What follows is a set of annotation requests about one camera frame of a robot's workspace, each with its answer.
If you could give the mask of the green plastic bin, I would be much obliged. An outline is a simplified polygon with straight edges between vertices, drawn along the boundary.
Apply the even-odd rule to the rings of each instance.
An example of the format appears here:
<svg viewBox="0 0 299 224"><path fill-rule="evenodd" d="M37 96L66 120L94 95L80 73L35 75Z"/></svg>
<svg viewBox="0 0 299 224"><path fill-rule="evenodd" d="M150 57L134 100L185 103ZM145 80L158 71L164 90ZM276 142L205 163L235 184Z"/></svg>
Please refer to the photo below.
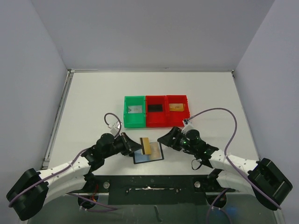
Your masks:
<svg viewBox="0 0 299 224"><path fill-rule="evenodd" d="M125 96L123 123L125 128L145 128L145 96Z"/></svg>

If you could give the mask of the black leather card holder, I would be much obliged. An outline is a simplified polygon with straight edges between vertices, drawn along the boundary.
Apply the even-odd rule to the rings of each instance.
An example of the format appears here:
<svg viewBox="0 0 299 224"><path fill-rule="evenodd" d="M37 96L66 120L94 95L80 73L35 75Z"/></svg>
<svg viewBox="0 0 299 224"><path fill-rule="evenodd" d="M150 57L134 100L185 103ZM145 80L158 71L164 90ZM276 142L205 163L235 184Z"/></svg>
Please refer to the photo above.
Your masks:
<svg viewBox="0 0 299 224"><path fill-rule="evenodd" d="M149 145L150 145L149 154L144 154L141 149L134 152L134 156L133 156L134 164L161 161L164 159L162 145L160 143L151 142Z"/></svg>

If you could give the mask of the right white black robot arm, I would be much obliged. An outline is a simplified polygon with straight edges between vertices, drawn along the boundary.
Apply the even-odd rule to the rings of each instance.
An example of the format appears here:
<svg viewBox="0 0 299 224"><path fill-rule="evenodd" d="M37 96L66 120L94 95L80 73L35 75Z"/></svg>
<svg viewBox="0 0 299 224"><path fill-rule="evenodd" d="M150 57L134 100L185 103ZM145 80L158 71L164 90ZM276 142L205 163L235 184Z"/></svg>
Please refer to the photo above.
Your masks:
<svg viewBox="0 0 299 224"><path fill-rule="evenodd" d="M270 159L256 161L228 155L203 141L198 130L185 132L173 127L157 141L174 150L193 155L202 165L218 172L215 179L222 188L252 194L260 204L270 210L280 209L293 188L291 182Z"/></svg>

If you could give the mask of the red plastic bin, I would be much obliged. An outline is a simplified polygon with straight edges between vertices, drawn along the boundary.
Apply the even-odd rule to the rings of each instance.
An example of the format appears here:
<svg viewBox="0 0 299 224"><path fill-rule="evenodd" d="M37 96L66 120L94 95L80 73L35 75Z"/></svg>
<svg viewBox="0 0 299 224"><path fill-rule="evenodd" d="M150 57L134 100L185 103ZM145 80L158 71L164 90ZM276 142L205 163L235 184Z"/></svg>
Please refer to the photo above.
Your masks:
<svg viewBox="0 0 299 224"><path fill-rule="evenodd" d="M166 95L167 124L170 127L184 126L183 120L190 117L186 95Z"/></svg>
<svg viewBox="0 0 299 224"><path fill-rule="evenodd" d="M146 127L158 128L167 126L166 96L147 95L146 100Z"/></svg>

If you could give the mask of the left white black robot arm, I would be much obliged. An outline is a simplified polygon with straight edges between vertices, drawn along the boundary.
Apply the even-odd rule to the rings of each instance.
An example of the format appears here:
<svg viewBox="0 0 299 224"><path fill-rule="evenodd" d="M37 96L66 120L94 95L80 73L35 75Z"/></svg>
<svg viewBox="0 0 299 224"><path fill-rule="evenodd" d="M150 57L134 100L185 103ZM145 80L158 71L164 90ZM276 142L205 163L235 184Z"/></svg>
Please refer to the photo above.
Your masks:
<svg viewBox="0 0 299 224"><path fill-rule="evenodd" d="M141 144L125 133L117 137L105 133L72 161L39 171L26 170L7 193L8 206L15 210L21 221L31 219L46 203L85 188L93 178L93 171L102 167L105 159L116 154L127 156L141 148Z"/></svg>

